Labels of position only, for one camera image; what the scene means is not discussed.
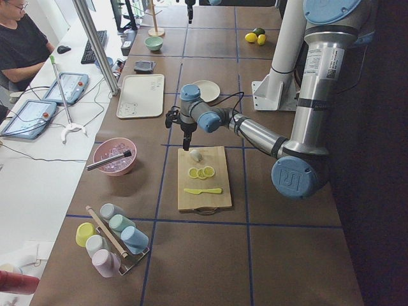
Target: knife blade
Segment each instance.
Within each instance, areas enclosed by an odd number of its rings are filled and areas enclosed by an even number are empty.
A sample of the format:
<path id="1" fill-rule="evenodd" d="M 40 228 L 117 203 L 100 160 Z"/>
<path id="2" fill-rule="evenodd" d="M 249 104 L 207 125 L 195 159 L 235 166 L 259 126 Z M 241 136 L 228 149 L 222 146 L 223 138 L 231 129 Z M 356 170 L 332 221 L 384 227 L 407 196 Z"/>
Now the knife blade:
<path id="1" fill-rule="evenodd" d="M 191 194 L 201 194 L 201 193 L 214 193 L 214 194 L 221 194 L 222 188 L 211 188 L 211 189 L 191 189 L 191 188 L 184 188 L 184 191 Z"/>

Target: keyboard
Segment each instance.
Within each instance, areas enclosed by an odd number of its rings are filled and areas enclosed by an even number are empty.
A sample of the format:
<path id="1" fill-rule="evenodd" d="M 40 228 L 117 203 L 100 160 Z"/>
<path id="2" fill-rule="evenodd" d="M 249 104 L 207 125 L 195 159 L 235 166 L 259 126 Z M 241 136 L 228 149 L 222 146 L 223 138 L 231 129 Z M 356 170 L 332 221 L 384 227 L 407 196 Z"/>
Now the keyboard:
<path id="1" fill-rule="evenodd" d="M 102 47 L 105 47 L 106 41 L 108 39 L 107 31 L 97 31 L 99 41 L 102 44 Z M 85 45 L 84 54 L 81 59 L 81 64 L 93 64 L 96 60 L 95 52 L 92 50 L 91 43 L 87 42 Z"/>

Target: yellow cup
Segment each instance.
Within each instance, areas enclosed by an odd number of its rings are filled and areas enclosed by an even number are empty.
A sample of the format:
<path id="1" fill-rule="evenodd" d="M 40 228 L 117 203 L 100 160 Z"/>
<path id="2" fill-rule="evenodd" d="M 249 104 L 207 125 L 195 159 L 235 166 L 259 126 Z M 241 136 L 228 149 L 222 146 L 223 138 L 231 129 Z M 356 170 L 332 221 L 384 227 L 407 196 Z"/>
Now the yellow cup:
<path id="1" fill-rule="evenodd" d="M 85 222 L 76 229 L 75 241 L 80 247 L 85 247 L 89 237 L 96 234 L 95 226 L 92 223 Z"/>

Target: pink bowl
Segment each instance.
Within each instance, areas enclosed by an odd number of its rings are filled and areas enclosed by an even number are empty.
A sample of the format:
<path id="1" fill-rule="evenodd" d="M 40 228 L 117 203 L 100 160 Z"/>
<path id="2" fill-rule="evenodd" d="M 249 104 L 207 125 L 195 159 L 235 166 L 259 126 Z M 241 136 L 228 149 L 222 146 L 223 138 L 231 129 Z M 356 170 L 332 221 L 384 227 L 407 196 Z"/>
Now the pink bowl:
<path id="1" fill-rule="evenodd" d="M 102 159 L 106 159 L 112 155 L 123 153 L 126 150 L 130 150 L 132 152 L 132 156 L 113 161 L 112 163 L 98 168 L 100 172 L 112 177 L 118 177 L 120 175 L 126 174 L 130 172 L 136 164 L 136 145 L 127 138 L 111 138 L 102 143 L 95 150 L 93 157 L 94 163 Z M 108 169 L 110 166 L 112 167 L 113 164 L 116 165 L 116 168 Z"/>

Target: tiled table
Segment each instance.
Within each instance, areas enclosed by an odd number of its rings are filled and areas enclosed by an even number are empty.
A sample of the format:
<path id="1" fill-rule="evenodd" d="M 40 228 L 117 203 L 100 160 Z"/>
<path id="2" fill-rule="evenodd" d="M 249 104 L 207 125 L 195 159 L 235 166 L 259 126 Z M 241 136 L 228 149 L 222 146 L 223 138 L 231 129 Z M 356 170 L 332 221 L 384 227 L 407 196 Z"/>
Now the tiled table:
<path id="1" fill-rule="evenodd" d="M 164 112 L 120 120 L 119 98 L 112 99 L 93 150 L 127 137 L 138 147 L 137 164 L 123 177 L 83 172 L 32 305 L 363 305 L 330 186 L 303 201 L 281 196 L 270 180 L 275 160 L 227 129 L 197 131 L 191 145 L 226 147 L 233 209 L 210 216 L 177 210 L 182 132 L 166 129 L 164 115 L 179 105 L 183 85 L 212 80 L 221 88 L 219 99 L 244 91 L 246 116 L 290 136 L 293 113 L 256 112 L 251 98 L 251 82 L 270 69 L 279 12 L 200 6 L 189 25 L 186 8 L 174 6 L 163 8 L 157 24 L 166 30 L 161 51 L 145 48 L 149 27 L 142 27 L 123 75 L 133 73 L 137 60 L 156 61 L 154 73 L 166 78 Z M 244 40 L 255 27 L 265 28 L 266 45 Z M 139 266 L 112 279 L 102 278 L 75 243 L 77 226 L 91 221 L 85 206 L 98 211 L 104 203 L 122 207 L 151 246 Z"/>

